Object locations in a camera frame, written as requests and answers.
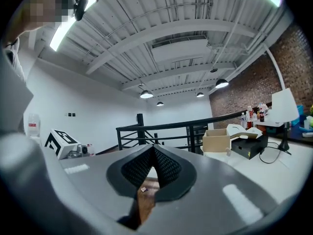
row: black lamp base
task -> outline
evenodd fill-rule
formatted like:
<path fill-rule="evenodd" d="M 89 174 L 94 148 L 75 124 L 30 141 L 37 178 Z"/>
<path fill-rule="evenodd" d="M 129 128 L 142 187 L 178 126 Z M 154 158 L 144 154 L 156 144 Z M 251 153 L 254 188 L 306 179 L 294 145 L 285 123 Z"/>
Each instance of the black lamp base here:
<path fill-rule="evenodd" d="M 287 132 L 288 132 L 288 130 L 287 130 L 287 124 L 288 124 L 288 123 L 285 123 L 283 140 L 282 140 L 282 142 L 280 143 L 280 145 L 278 146 L 278 149 L 280 149 L 281 151 L 284 151 L 284 152 L 286 152 L 287 154 L 290 154 L 290 155 L 291 155 L 291 153 L 288 152 L 288 150 L 289 150 L 289 145 L 288 145 L 288 142 L 287 142 L 287 139 L 288 139 L 288 138 L 287 138 Z"/>

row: paper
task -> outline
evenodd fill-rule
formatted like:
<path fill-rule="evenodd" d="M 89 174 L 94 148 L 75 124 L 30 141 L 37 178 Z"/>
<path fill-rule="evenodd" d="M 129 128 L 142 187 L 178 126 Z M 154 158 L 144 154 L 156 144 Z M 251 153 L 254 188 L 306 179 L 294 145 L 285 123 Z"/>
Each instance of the paper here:
<path fill-rule="evenodd" d="M 258 128 L 255 128 L 255 127 L 248 129 L 247 132 L 258 134 L 258 136 L 256 138 L 259 138 L 260 136 L 262 136 L 262 131 L 260 131 Z"/>
<path fill-rule="evenodd" d="M 229 124 L 226 131 L 227 135 L 229 135 L 231 138 L 245 136 L 243 137 L 244 139 L 257 139 L 262 135 L 262 131 L 255 127 L 252 127 L 246 131 L 241 125 L 238 124 Z"/>

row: cardboard box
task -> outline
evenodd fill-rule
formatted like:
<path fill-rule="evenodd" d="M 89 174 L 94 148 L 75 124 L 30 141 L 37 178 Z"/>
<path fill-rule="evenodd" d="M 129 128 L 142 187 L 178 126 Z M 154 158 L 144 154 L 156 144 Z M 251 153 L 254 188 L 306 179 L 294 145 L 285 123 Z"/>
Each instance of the cardboard box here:
<path fill-rule="evenodd" d="M 202 138 L 203 152 L 225 152 L 230 148 L 230 136 L 226 129 L 207 130 Z"/>

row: black box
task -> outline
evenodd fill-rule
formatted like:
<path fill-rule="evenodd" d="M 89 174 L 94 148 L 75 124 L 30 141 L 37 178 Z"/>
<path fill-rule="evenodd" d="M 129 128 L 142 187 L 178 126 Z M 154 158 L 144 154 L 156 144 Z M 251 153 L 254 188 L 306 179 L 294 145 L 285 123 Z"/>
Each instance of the black box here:
<path fill-rule="evenodd" d="M 236 139 L 231 142 L 231 149 L 247 159 L 252 159 L 264 150 L 268 145 L 268 136 L 260 136 L 258 139 Z"/>

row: black mesh pad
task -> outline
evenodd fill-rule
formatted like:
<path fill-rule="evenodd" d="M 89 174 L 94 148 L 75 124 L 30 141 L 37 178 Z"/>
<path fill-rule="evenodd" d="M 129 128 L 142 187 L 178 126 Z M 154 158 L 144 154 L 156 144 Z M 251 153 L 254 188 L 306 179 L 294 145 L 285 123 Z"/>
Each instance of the black mesh pad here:
<path fill-rule="evenodd" d="M 152 167 L 152 151 L 147 150 L 122 166 L 123 176 L 139 188 Z"/>
<path fill-rule="evenodd" d="M 181 198 L 195 183 L 197 173 L 187 160 L 157 146 L 143 149 L 114 162 L 107 171 L 107 179 L 122 196 L 136 199 L 139 187 L 154 166 L 160 184 L 155 202 Z"/>
<path fill-rule="evenodd" d="M 160 188 L 170 184 L 179 177 L 181 166 L 175 160 L 169 158 L 158 150 L 154 152 L 153 166 L 156 169 Z"/>

